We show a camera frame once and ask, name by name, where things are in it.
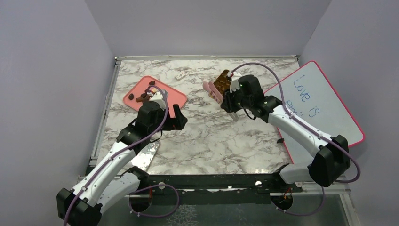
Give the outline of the pink silicone tongs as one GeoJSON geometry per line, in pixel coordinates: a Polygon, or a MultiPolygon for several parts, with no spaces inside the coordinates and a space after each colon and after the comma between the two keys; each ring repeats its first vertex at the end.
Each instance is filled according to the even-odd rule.
{"type": "Polygon", "coordinates": [[[208,95],[214,99],[219,105],[222,104],[224,99],[224,92],[230,89],[231,82],[223,83],[219,86],[216,86],[213,82],[205,81],[202,83],[202,87],[205,91],[208,92],[208,95]]]}

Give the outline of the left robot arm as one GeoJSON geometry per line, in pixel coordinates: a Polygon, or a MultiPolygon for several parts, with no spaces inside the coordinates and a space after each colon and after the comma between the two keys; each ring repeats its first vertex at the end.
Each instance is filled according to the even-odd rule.
{"type": "Polygon", "coordinates": [[[180,106],[173,104],[172,109],[173,117],[162,100],[144,102],[137,118],[120,131],[100,163],[73,188],[58,192],[57,211],[63,225],[96,226],[102,214],[125,195],[153,188],[148,182],[148,173],[138,166],[126,170],[118,180],[115,177],[147,147],[155,133],[185,127],[187,118],[180,106]]]}

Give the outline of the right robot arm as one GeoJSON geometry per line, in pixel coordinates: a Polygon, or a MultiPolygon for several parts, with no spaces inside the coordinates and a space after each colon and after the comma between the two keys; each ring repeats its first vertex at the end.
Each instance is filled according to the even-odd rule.
{"type": "Polygon", "coordinates": [[[301,164],[288,164],[271,179],[279,192],[295,182],[315,182],[328,187],[350,166],[346,138],[327,137],[321,131],[289,111],[280,99],[266,96],[259,80],[253,75],[233,74],[228,77],[230,87],[223,93],[221,108],[227,113],[249,110],[255,118],[269,123],[298,142],[312,157],[301,164]]]}

